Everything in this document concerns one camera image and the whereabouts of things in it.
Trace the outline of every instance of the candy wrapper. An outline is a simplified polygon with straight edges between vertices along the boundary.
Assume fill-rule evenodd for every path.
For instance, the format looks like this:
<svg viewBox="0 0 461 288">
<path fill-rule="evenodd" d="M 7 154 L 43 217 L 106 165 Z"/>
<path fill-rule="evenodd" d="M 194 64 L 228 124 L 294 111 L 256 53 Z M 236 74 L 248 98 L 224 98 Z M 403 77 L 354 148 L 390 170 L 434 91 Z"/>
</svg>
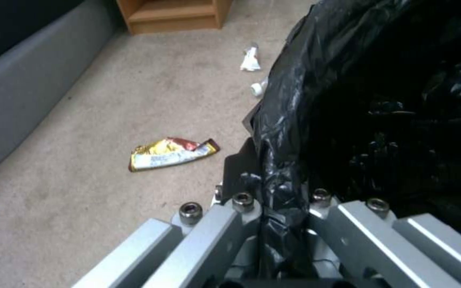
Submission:
<svg viewBox="0 0 461 288">
<path fill-rule="evenodd" d="M 245 59 L 241 64 L 242 71 L 258 71 L 261 70 L 261 66 L 259 66 L 259 60 L 257 58 L 257 52 L 259 50 L 259 46 L 257 43 L 252 42 L 251 46 L 245 49 Z"/>
<path fill-rule="evenodd" d="M 220 151 L 214 140 L 197 143 L 181 138 L 166 138 L 150 145 L 138 146 L 131 153 L 129 171 L 159 168 L 190 162 Z"/>
</svg>

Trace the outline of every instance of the wooden furniture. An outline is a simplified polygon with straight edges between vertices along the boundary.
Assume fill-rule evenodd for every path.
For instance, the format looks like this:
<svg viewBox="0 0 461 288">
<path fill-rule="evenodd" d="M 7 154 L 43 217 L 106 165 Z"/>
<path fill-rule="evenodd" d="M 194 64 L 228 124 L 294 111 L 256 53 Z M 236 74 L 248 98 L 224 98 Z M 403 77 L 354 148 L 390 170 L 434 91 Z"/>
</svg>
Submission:
<svg viewBox="0 0 461 288">
<path fill-rule="evenodd" d="M 131 34 L 222 28 L 232 0 L 117 0 Z"/>
</svg>

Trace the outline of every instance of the bolt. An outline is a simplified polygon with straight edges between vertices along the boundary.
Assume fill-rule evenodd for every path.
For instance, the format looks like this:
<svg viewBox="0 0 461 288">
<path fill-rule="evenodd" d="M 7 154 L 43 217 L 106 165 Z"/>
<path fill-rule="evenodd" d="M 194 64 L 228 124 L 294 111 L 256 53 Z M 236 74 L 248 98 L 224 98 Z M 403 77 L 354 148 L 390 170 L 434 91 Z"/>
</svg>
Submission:
<svg viewBox="0 0 461 288">
<path fill-rule="evenodd" d="M 385 218 L 389 214 L 389 204 L 379 198 L 370 198 L 366 201 L 366 206 L 371 209 L 371 211 L 375 212 L 380 218 Z"/>
<path fill-rule="evenodd" d="M 181 222 L 186 225 L 195 225 L 202 218 L 202 206 L 197 202 L 187 202 L 179 208 Z"/>
<path fill-rule="evenodd" d="M 330 206 L 331 199 L 330 192 L 323 188 L 317 188 L 311 193 L 311 202 L 322 208 Z"/>
<path fill-rule="evenodd" d="M 254 209 L 254 197 L 248 192 L 240 192 L 232 196 L 232 206 L 240 213 L 250 212 Z"/>
<path fill-rule="evenodd" d="M 220 201 L 223 195 L 223 186 L 222 184 L 218 184 L 214 186 L 214 199 Z"/>
</svg>

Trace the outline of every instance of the trash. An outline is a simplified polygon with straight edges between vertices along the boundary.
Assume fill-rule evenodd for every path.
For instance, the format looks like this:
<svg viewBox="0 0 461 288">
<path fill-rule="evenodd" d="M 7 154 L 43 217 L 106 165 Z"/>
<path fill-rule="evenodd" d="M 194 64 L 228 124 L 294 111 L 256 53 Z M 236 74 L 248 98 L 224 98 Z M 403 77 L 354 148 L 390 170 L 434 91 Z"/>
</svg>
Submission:
<svg viewBox="0 0 461 288">
<path fill-rule="evenodd" d="M 241 64 L 241 71 L 258 71 L 261 70 L 258 60 L 258 49 L 257 43 L 252 42 L 251 46 L 245 49 L 245 59 Z"/>
<path fill-rule="evenodd" d="M 252 95 L 254 95 L 257 98 L 260 98 L 264 94 L 264 91 L 266 91 L 267 86 L 268 86 L 268 77 L 264 78 L 259 83 L 252 84 L 250 86 L 250 89 L 252 91 Z"/>
<path fill-rule="evenodd" d="M 261 277 L 314 273 L 303 231 L 316 188 L 461 233 L 460 0 L 321 0 L 268 79 L 244 120 L 262 168 Z"/>
<path fill-rule="evenodd" d="M 166 138 L 150 145 L 138 146 L 131 153 L 129 171 L 137 172 L 190 162 L 220 151 L 214 140 L 197 143 L 181 138 Z"/>
</svg>

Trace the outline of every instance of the floor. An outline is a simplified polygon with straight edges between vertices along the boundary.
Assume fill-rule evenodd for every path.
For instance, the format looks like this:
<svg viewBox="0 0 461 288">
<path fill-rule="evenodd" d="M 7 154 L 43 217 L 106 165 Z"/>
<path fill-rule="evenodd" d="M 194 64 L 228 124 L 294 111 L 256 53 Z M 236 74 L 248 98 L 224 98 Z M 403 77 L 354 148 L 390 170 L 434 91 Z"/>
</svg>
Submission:
<svg viewBox="0 0 461 288">
<path fill-rule="evenodd" d="M 222 30 L 117 33 L 0 165 L 0 287 L 71 286 L 150 217 L 208 207 L 261 80 L 313 0 L 235 0 Z M 259 72 L 239 70 L 259 44 Z M 213 138 L 206 159 L 130 173 L 135 146 Z"/>
</svg>

